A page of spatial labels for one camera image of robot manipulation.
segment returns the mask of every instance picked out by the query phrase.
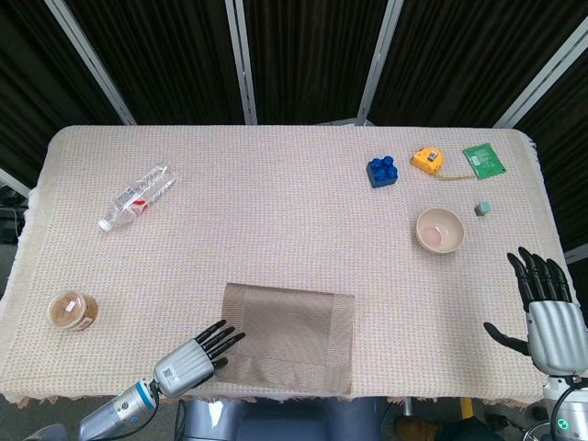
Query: plastic water bottle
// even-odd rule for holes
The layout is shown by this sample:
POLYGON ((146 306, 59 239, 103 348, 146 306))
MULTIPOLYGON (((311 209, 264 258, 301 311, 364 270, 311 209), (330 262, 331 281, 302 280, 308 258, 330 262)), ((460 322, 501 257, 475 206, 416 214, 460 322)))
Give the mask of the plastic water bottle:
POLYGON ((133 222, 147 207, 171 188, 175 175, 167 165, 158 164, 114 200, 110 212, 98 225, 105 232, 133 222))

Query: white bowl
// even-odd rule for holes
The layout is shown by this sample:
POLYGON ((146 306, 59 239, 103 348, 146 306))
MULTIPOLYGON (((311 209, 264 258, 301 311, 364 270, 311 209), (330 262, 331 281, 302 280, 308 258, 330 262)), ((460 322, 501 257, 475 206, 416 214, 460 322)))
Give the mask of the white bowl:
POLYGON ((461 246, 464 235, 461 220, 448 209, 427 209, 416 222, 416 239, 431 253, 456 251, 461 246))

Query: bottle cap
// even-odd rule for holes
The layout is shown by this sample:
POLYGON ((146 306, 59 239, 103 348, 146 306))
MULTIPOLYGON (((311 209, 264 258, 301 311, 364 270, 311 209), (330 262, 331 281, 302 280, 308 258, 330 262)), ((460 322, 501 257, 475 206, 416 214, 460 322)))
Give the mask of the bottle cap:
POLYGON ((99 220, 98 221, 98 225, 100 226, 100 228, 102 230, 104 230, 105 232, 109 232, 110 230, 112 230, 112 225, 110 225, 108 222, 106 222, 104 219, 103 220, 99 220))

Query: beige tablecloth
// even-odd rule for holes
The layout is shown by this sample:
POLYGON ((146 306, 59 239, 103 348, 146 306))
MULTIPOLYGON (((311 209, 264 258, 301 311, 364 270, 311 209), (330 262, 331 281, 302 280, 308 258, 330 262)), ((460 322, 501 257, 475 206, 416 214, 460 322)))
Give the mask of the beige tablecloth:
MULTIPOLYGON (((51 141, 0 302, 0 392, 114 394, 220 318, 227 282, 356 297, 352 396, 472 396, 533 401, 544 376, 497 345, 494 322, 526 335, 506 253, 519 245, 563 264, 537 158, 514 130, 358 127, 71 127, 51 141), (409 164, 489 142, 507 173, 442 182, 409 164), (390 154, 394 186, 372 189, 366 164, 390 154), (127 228, 96 222, 154 164, 175 187, 127 228), (484 218, 481 200, 492 204, 484 218), (414 239, 421 211, 445 207, 466 238, 449 255, 414 239), (60 332, 49 299, 94 296, 96 323, 60 332)), ((297 395, 209 382, 198 395, 297 395)))

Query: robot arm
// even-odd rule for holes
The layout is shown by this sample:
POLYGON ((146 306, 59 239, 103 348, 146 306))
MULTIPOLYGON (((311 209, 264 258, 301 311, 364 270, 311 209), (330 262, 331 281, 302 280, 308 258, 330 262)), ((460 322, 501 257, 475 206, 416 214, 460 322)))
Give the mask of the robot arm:
POLYGON ((523 264, 514 254, 508 261, 518 279, 526 312, 528 342, 502 334, 486 322, 484 328, 496 342, 531 356, 535 366, 549 375, 543 388, 557 440, 588 441, 588 331, 580 307, 572 302, 565 274, 551 259, 519 248, 523 264))
POLYGON ((223 341, 235 330, 230 326, 215 334, 225 324, 221 320, 188 340, 157 363, 153 380, 137 381, 86 416, 80 423, 79 441, 121 439, 139 432, 155 416, 160 394, 178 397, 210 379, 228 362, 226 357, 217 357, 245 337, 240 333, 223 341))

